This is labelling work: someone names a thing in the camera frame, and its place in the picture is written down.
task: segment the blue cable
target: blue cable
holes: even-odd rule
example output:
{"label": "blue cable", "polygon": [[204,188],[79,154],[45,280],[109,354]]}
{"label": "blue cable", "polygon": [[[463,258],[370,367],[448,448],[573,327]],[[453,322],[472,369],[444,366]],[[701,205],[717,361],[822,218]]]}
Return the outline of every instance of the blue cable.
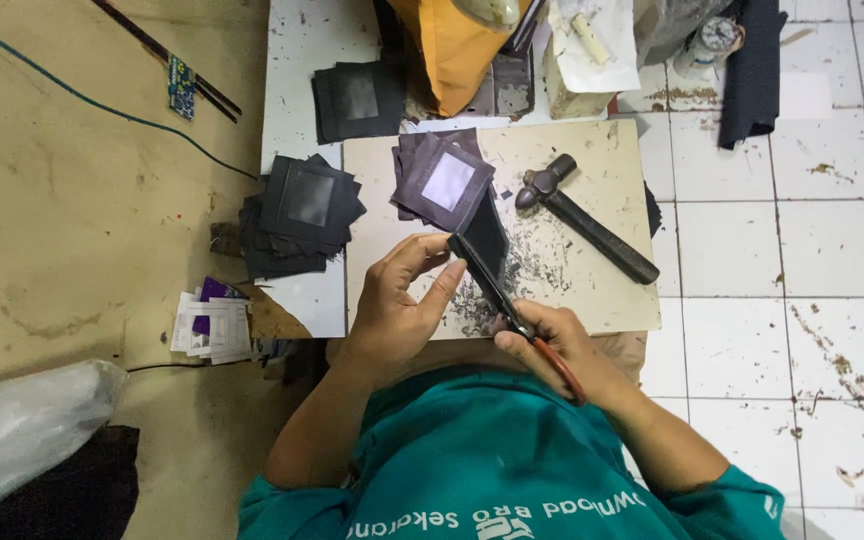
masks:
{"label": "blue cable", "polygon": [[236,167],[234,167],[234,166],[231,166],[231,165],[229,165],[228,163],[226,163],[226,162],[222,161],[221,159],[219,159],[218,157],[216,157],[215,155],[212,155],[211,153],[209,153],[208,150],[206,150],[205,148],[203,148],[201,144],[199,144],[198,142],[196,142],[195,140],[193,140],[192,137],[190,137],[189,135],[183,133],[182,131],[180,131],[180,130],[178,130],[178,129],[175,129],[175,128],[170,128],[170,127],[168,127],[168,126],[163,126],[162,124],[157,124],[156,122],[150,122],[149,120],[143,120],[142,118],[139,118],[139,117],[137,117],[137,116],[132,116],[131,114],[127,114],[126,112],[122,112],[121,110],[116,110],[116,109],[112,108],[111,106],[106,106],[106,105],[104,105],[104,104],[101,104],[101,103],[95,101],[94,99],[90,98],[89,96],[84,95],[82,92],[79,92],[78,90],[76,90],[76,89],[73,88],[72,86],[66,84],[66,83],[63,82],[61,79],[59,79],[58,77],[56,77],[55,75],[49,73],[48,71],[45,70],[44,67],[42,67],[42,66],[38,65],[37,63],[31,61],[28,57],[26,57],[26,56],[23,55],[22,53],[18,52],[16,49],[12,48],[12,46],[10,46],[8,43],[6,43],[5,41],[3,41],[2,39],[0,39],[0,47],[2,47],[3,49],[5,49],[9,54],[11,54],[11,55],[15,56],[16,58],[18,58],[18,60],[24,62],[24,63],[27,64],[27,65],[29,65],[29,66],[30,66],[32,69],[34,69],[35,71],[37,71],[37,72],[41,73],[42,75],[44,75],[46,78],[48,78],[48,79],[49,79],[50,81],[52,81],[53,83],[55,83],[55,84],[59,85],[60,87],[62,87],[63,89],[65,89],[66,92],[69,92],[70,94],[76,96],[78,99],[84,101],[85,103],[90,104],[91,106],[94,106],[94,107],[98,107],[99,109],[101,109],[101,110],[103,110],[103,111],[105,111],[105,112],[107,112],[107,113],[112,113],[112,114],[115,115],[116,117],[123,117],[123,118],[125,118],[126,120],[130,120],[130,121],[132,121],[132,122],[138,122],[139,124],[145,124],[146,126],[151,126],[152,128],[158,128],[158,129],[161,129],[161,130],[165,130],[165,131],[167,131],[167,132],[169,132],[169,133],[176,134],[177,136],[179,136],[179,137],[185,139],[186,141],[189,141],[189,143],[191,143],[192,146],[195,146],[196,148],[198,148],[198,151],[199,151],[199,152],[201,152],[201,153],[205,154],[206,156],[208,156],[208,158],[209,158],[211,161],[215,162],[216,164],[219,164],[220,166],[225,167],[226,169],[233,170],[233,171],[235,171],[235,172],[237,172],[237,173],[239,173],[239,174],[244,174],[244,175],[246,175],[248,178],[251,178],[251,179],[253,179],[253,180],[258,180],[258,177],[257,177],[256,175],[254,175],[254,174],[249,174],[249,173],[247,173],[246,171],[244,171],[244,170],[242,170],[242,169],[239,169],[239,168],[236,168]]}

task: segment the purple paper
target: purple paper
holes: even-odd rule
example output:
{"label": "purple paper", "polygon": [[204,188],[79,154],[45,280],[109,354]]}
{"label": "purple paper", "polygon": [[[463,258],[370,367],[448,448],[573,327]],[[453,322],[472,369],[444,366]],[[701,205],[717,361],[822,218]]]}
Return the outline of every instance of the purple paper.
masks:
{"label": "purple paper", "polygon": [[[205,281],[201,284],[201,296],[198,297],[199,302],[208,302],[210,298],[241,298],[248,300],[249,297],[232,287],[206,276]],[[196,334],[209,335],[209,315],[197,315],[192,321],[192,332]]]}

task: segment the beige floor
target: beige floor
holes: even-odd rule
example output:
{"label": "beige floor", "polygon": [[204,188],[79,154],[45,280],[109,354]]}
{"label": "beige floor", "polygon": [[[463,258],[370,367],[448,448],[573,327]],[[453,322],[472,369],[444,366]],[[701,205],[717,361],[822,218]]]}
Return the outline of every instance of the beige floor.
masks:
{"label": "beige floor", "polygon": [[[268,0],[116,5],[232,98],[240,123],[201,99],[192,123],[167,110],[163,65],[87,0],[0,0],[0,38],[99,102],[258,172]],[[0,379],[89,358],[182,361],[160,335],[180,291],[206,275],[244,278],[208,253],[209,224],[256,191],[174,134],[89,106],[0,50]],[[126,536],[234,535],[238,495],[292,402],[250,366],[133,375],[115,419],[142,429]]]}

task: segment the hand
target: hand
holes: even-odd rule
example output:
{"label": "hand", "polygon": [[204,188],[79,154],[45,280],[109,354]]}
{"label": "hand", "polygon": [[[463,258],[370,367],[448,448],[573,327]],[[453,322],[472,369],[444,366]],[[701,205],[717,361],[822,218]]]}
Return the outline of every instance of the hand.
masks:
{"label": "hand", "polygon": [[[616,364],[598,350],[571,309],[557,309],[530,300],[516,300],[514,305],[519,316],[535,325],[537,335],[545,339],[565,362],[589,402],[608,411],[616,400],[622,398],[623,392],[637,388]],[[495,335],[495,345],[525,364],[559,396],[566,399],[575,397],[546,357],[521,335],[509,330],[499,331]]]}
{"label": "hand", "polygon": [[342,342],[342,363],[373,387],[412,359],[435,334],[466,272],[458,259],[446,266],[416,301],[409,284],[449,260],[447,233],[412,234],[366,272],[355,322]]}

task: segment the hammer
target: hammer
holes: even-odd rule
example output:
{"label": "hammer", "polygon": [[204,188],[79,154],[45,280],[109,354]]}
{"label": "hammer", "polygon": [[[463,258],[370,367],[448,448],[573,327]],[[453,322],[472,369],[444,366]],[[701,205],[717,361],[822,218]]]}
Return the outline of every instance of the hammer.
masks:
{"label": "hammer", "polygon": [[659,278],[659,269],[642,253],[625,243],[604,225],[595,221],[579,204],[559,190],[559,183],[575,171],[575,159],[568,153],[559,155],[545,170],[535,173],[532,181],[515,196],[515,207],[531,209],[538,203],[545,205],[552,215],[565,222],[576,233],[588,240],[602,255],[637,284],[647,286]]}

